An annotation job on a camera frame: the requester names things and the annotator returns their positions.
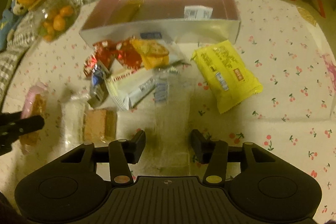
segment plastic container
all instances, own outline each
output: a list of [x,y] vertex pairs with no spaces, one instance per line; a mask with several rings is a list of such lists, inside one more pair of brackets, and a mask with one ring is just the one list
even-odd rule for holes
[[46,0],[35,12],[35,28],[46,42],[59,38],[75,22],[78,8],[70,0]]

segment cardboard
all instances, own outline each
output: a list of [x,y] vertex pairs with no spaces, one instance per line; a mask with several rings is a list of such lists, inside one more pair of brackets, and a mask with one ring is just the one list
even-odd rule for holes
[[[129,10],[130,2],[141,1],[130,22],[118,22],[121,10]],[[212,8],[211,18],[185,19],[189,5]],[[119,41],[127,37],[153,34],[177,43],[211,43],[229,39],[235,43],[240,20],[234,0],[100,0],[89,15],[80,36],[92,47],[103,39]]]

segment barcode label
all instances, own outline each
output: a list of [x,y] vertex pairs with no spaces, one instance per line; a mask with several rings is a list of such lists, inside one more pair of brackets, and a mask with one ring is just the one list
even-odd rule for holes
[[168,98],[168,82],[167,79],[157,80],[155,84],[155,92],[154,92],[154,102],[162,102],[166,101]]
[[139,86],[139,89],[140,89],[141,91],[145,91],[145,90],[147,90],[148,88],[151,88],[151,87],[152,87],[153,82],[154,82],[154,79],[151,77],[151,78],[149,78],[145,83],[141,84],[141,85]]
[[212,8],[202,5],[185,6],[184,18],[185,19],[209,19],[212,15]]
[[220,85],[222,86],[222,88],[227,91],[229,90],[229,87],[227,86],[226,81],[224,80],[224,78],[222,77],[221,73],[218,72],[215,74],[215,77],[217,78],[218,82],[220,83]]
[[190,9],[184,10],[184,18],[196,19],[197,18],[197,10],[190,10]]

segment clear plastic bag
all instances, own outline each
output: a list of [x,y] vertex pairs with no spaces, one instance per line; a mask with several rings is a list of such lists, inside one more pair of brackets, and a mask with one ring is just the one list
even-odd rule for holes
[[[41,83],[37,82],[36,85],[30,87],[25,104],[22,109],[21,119],[25,119],[31,116],[40,115],[44,118],[46,104],[48,98],[48,89]],[[19,137],[21,143],[21,150],[23,154],[28,154],[32,147],[37,145],[40,139],[40,131],[34,131],[24,134]]]
[[155,133],[160,139],[157,149],[161,156],[157,162],[162,176],[189,174],[188,123],[194,81],[173,68],[156,75]]
[[83,142],[106,146],[116,136],[117,113],[114,109],[90,109],[88,93],[72,95],[61,103],[62,137],[69,151]]
[[46,42],[52,42],[70,28],[78,8],[70,0],[46,0],[35,12],[33,26]]

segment plush toy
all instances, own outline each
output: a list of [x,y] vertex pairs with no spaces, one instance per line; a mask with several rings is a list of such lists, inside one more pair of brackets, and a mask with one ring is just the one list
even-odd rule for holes
[[12,40],[14,31],[26,14],[27,9],[13,0],[11,7],[5,9],[0,20],[0,52],[6,50],[7,42]]

